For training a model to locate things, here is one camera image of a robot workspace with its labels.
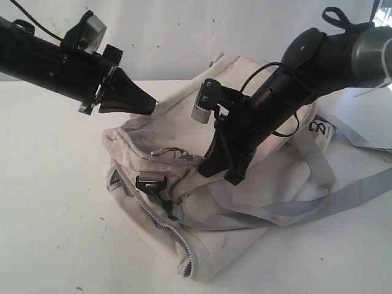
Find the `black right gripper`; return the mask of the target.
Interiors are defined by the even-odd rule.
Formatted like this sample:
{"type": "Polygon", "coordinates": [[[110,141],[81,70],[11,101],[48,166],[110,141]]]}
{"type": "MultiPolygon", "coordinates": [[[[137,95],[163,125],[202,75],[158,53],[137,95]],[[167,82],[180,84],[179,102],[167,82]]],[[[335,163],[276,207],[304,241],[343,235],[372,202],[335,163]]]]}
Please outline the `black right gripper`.
{"type": "Polygon", "coordinates": [[[236,110],[221,108],[213,140],[198,166],[199,174],[212,177],[224,172],[225,180],[232,184],[243,181],[261,138],[269,134],[264,126],[269,105],[268,94],[254,94],[246,96],[236,110]]]}

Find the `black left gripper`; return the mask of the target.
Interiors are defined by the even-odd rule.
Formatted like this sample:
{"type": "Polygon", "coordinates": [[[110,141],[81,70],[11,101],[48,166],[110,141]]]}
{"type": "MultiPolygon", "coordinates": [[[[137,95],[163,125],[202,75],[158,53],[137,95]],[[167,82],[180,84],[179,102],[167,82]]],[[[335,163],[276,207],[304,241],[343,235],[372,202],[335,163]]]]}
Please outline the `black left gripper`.
{"type": "Polygon", "coordinates": [[[70,50],[61,61],[61,90],[80,102],[79,112],[90,115],[94,106],[99,113],[151,115],[157,100],[137,86],[118,67],[123,51],[107,45],[102,54],[70,50]]]}

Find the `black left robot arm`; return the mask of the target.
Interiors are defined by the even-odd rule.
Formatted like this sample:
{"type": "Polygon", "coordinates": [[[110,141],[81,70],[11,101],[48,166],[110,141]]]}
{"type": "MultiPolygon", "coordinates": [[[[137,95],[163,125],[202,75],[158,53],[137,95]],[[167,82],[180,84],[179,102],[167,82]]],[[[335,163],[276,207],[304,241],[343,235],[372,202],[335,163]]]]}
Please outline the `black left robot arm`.
{"type": "Polygon", "coordinates": [[[89,54],[66,43],[57,46],[34,35],[23,20],[1,19],[1,73],[80,103],[79,111],[151,115],[156,99],[120,68],[122,50],[107,45],[89,54]]]}

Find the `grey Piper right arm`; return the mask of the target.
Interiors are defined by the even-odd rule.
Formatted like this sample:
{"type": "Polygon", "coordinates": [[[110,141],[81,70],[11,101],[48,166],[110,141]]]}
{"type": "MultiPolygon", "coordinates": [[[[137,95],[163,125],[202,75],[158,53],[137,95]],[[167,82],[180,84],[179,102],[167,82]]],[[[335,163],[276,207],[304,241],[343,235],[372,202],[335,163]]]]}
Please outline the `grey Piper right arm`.
{"type": "Polygon", "coordinates": [[[276,70],[253,93],[222,86],[207,79],[194,112],[207,123],[214,115],[214,137],[198,172],[239,184],[257,147],[298,110],[319,97],[345,88],[386,86],[391,75],[391,28],[346,31],[328,36],[312,28],[287,48],[276,70]]]}

